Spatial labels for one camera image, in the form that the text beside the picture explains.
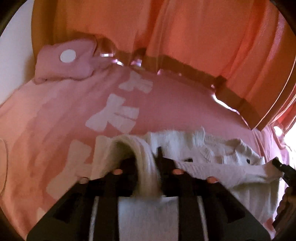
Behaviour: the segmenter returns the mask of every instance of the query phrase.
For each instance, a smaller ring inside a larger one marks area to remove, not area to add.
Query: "pink fabric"
[[[45,45],[37,56],[35,83],[65,78],[82,80],[90,77],[96,67],[105,67],[106,63],[106,58],[93,57],[95,49],[95,39],[76,39],[61,44]],[[73,61],[65,62],[61,58],[62,53],[67,50],[74,51]]]
[[[0,205],[22,237],[74,184],[77,168],[90,168],[99,135],[203,126],[224,139],[241,138],[267,161],[278,156],[287,162],[270,127],[249,130],[209,90],[170,73],[139,73],[113,64],[84,81],[31,81],[0,108],[0,137],[9,149]]]

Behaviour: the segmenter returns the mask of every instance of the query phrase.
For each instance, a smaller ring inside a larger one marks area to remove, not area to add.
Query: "white garment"
[[[160,235],[161,232],[170,237],[168,240],[178,240],[178,233],[172,238],[174,230],[178,229],[178,224],[175,222],[177,201],[169,199],[173,203],[168,204],[164,202],[167,199],[160,198],[160,182],[152,154],[156,154],[159,146],[162,147],[166,158],[175,160],[178,168],[193,177],[218,178],[261,223],[272,217],[277,205],[279,178],[282,173],[271,162],[265,164],[264,158],[260,158],[239,139],[225,141],[206,134],[203,128],[194,133],[181,131],[147,133],[142,138],[131,135],[114,138],[98,136],[90,179],[103,177],[117,168],[121,160],[134,155],[139,173],[135,194],[146,198],[154,197],[150,201],[140,197],[121,199],[119,203],[120,236],[123,238],[121,240],[136,240],[145,237],[146,232],[157,234],[154,240],[161,240],[157,238],[163,237]],[[188,158],[192,158],[193,162],[183,161]],[[132,207],[137,209],[137,213],[131,210]],[[145,221],[145,225],[143,223],[147,216],[150,218],[149,223],[159,222],[162,219],[171,222],[150,224],[153,230],[149,230],[147,222]]]

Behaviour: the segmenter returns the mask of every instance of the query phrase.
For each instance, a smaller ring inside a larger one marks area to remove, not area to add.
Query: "ribbed neckline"
[[[240,156],[237,153],[237,148],[242,145],[240,139],[223,140],[219,137],[215,137],[211,134],[206,134],[205,129],[201,127],[195,132],[195,146],[198,147],[201,154],[209,161],[219,164],[236,164],[241,163]],[[214,152],[207,147],[208,144],[220,144],[233,148],[233,153],[227,156],[216,156]]]

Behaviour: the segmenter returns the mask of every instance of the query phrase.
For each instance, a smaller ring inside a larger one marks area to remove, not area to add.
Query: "mattress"
[[[250,130],[236,112],[214,100],[211,90],[170,72],[153,74],[118,64],[82,81],[28,82],[0,107],[0,126],[9,152],[0,207],[23,238],[91,168],[99,135],[203,126],[223,139],[242,139],[266,161],[275,156],[290,161],[272,126]],[[0,160],[4,155],[0,149]]]

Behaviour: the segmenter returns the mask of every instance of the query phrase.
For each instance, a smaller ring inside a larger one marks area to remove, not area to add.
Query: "pink pillow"
[[[94,57],[95,49],[94,39],[76,39],[61,44],[45,45],[37,56],[35,83],[67,78],[83,80],[90,77],[98,66],[110,63],[109,58]]]

